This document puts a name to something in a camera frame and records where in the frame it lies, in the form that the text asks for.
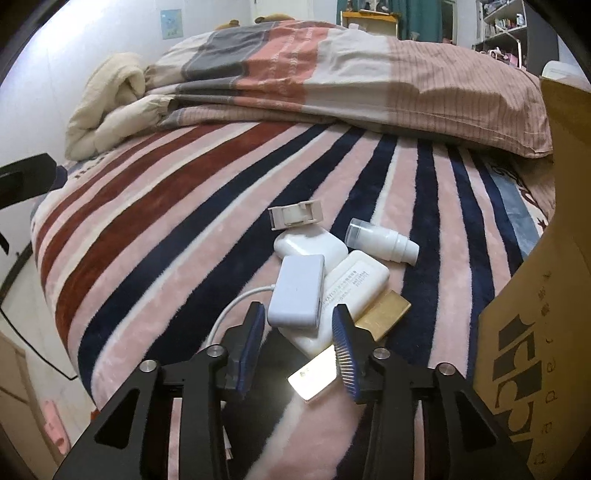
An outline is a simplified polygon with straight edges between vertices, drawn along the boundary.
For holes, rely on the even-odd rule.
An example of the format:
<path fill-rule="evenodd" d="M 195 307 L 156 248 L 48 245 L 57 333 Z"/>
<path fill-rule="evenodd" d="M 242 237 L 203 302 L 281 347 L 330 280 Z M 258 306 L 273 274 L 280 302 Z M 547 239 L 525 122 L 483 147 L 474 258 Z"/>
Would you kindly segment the gold box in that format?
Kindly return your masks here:
<path fill-rule="evenodd" d="M 373 339 L 380 342 L 410 308 L 408 300 L 394 291 L 387 291 L 356 320 L 356 327 L 369 331 Z"/>

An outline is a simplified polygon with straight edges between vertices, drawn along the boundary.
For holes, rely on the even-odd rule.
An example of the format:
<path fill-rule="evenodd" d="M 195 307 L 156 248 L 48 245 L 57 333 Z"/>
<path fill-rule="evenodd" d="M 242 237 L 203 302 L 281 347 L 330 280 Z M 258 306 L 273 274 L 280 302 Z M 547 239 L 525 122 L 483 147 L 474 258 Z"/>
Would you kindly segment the white rounded power bank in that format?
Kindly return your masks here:
<path fill-rule="evenodd" d="M 390 269 L 385 264 L 360 250 L 353 250 L 325 276 L 318 329 L 280 328 L 279 331 L 301 353 L 314 358 L 332 344 L 332 311 L 335 306 L 346 305 L 353 320 L 358 320 L 382 294 L 389 278 Z"/>

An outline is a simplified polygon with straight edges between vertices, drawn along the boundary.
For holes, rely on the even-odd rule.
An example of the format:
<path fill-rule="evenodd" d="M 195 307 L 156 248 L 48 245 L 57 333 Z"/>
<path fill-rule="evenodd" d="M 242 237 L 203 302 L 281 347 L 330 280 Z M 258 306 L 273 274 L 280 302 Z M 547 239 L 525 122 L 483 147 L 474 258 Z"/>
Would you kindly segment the cardboard box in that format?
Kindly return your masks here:
<path fill-rule="evenodd" d="M 556 209 L 479 319 L 474 387 L 537 479 L 554 479 L 590 430 L 590 94 L 541 83 Z"/>

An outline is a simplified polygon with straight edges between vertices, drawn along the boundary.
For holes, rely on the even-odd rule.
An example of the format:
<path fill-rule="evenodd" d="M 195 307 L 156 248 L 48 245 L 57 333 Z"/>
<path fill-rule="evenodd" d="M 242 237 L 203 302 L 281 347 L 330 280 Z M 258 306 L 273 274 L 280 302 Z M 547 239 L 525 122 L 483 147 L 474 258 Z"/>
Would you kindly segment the cream fleece blanket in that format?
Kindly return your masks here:
<path fill-rule="evenodd" d="M 83 161 L 152 130 L 176 106 L 172 96 L 148 94 L 142 60 L 116 53 L 86 83 L 65 133 L 65 158 Z"/>

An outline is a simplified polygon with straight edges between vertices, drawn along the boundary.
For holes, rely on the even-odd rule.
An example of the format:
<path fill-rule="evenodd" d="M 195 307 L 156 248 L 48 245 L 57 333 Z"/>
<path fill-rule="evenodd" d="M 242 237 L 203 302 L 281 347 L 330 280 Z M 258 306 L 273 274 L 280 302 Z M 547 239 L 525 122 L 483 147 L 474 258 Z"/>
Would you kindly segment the striped plush blanket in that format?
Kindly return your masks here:
<path fill-rule="evenodd" d="M 242 320 L 238 295 L 280 269 L 267 210 L 308 199 L 336 238 L 361 219 L 418 243 L 415 266 L 389 265 L 411 307 L 387 344 L 472 375 L 478 317 L 546 224 L 507 154 L 339 124 L 209 124 L 78 164 L 33 216 L 43 292 L 95 405 L 142 360 L 186 360 Z"/>

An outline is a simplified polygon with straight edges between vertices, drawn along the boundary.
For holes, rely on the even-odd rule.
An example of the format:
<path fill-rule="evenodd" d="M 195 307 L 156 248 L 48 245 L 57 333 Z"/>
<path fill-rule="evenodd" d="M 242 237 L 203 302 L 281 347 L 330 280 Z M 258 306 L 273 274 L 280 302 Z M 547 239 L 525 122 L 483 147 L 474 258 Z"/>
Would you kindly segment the white spray bottle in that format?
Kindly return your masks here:
<path fill-rule="evenodd" d="M 367 221 L 353 218 L 346 229 L 349 249 L 361 250 L 381 260 L 415 266 L 420 246 L 409 237 Z"/>

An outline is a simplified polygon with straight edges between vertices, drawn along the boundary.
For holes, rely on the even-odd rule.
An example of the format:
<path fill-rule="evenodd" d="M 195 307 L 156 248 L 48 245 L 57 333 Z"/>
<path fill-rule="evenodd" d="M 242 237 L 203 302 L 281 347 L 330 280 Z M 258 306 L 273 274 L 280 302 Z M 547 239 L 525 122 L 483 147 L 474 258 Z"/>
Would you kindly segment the brown teddy bear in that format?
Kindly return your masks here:
<path fill-rule="evenodd" d="M 240 23 L 238 20 L 236 19 L 232 19 L 229 22 L 226 22 L 222 25 L 219 25 L 216 27 L 217 30 L 224 30 L 224 29 L 229 29 L 229 28 L 235 28 L 235 27 L 239 27 Z"/>
<path fill-rule="evenodd" d="M 256 17 L 256 19 L 254 19 L 253 22 L 256 24 L 262 24 L 262 23 L 291 21 L 291 20 L 294 20 L 294 17 L 291 17 L 290 15 L 283 14 L 283 13 L 276 13 L 276 14 L 263 15 L 263 16 Z"/>

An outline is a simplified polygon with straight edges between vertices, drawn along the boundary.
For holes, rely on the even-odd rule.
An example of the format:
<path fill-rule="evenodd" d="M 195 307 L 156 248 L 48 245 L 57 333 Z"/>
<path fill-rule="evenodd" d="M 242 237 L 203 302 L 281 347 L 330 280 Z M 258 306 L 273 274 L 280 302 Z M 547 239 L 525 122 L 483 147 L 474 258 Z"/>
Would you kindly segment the white plastic clip holder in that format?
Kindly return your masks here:
<path fill-rule="evenodd" d="M 320 200 L 301 201 L 297 204 L 270 207 L 270 228 L 273 231 L 317 224 L 324 220 Z"/>

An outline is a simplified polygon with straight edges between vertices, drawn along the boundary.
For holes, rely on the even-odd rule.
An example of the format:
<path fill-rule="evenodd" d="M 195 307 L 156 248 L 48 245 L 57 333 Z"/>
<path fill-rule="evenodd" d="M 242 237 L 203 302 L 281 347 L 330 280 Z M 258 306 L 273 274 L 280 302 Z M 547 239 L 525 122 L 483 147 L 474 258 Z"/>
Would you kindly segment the patchwork pink grey duvet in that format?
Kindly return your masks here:
<path fill-rule="evenodd" d="M 145 73 L 182 105 L 226 104 L 455 138 L 537 159 L 553 150 L 539 79 L 487 55 L 325 22 L 187 38 Z"/>

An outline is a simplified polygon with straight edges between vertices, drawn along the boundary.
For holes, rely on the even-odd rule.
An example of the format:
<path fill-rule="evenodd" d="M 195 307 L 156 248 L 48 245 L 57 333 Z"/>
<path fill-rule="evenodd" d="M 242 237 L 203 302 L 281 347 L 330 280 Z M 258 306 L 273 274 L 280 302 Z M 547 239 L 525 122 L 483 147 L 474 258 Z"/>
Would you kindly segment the yellow white cabinet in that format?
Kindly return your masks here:
<path fill-rule="evenodd" d="M 356 28 L 374 35 L 385 35 L 399 38 L 399 16 L 370 10 L 342 11 L 341 25 Z"/>

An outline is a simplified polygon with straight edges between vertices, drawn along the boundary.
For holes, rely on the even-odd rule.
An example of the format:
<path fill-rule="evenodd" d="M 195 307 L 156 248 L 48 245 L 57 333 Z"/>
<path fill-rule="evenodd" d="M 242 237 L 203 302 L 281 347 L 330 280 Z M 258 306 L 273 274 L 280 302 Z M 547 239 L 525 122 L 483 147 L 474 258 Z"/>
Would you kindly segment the bookshelf with items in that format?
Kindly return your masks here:
<path fill-rule="evenodd" d="M 547 62 L 542 18 L 522 0 L 477 1 L 476 8 L 473 49 L 540 75 Z"/>

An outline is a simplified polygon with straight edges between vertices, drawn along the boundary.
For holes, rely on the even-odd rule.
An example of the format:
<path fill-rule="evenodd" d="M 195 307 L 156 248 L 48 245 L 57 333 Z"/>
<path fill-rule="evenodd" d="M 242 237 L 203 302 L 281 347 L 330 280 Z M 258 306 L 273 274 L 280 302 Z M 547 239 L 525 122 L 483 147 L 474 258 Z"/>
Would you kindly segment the teal curtain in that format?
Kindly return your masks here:
<path fill-rule="evenodd" d="M 338 1 L 337 24 L 342 11 L 360 11 L 375 6 L 380 13 L 399 16 L 400 40 L 442 43 L 444 39 L 442 1 Z"/>

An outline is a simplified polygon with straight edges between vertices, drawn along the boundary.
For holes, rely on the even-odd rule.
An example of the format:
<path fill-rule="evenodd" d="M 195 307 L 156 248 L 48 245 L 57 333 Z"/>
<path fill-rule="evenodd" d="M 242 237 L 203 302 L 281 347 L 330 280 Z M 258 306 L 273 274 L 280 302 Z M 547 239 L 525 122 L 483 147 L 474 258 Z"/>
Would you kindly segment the wall poster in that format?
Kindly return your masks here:
<path fill-rule="evenodd" d="M 159 13 L 161 37 L 171 40 L 183 37 L 183 22 L 181 9 L 166 9 Z"/>

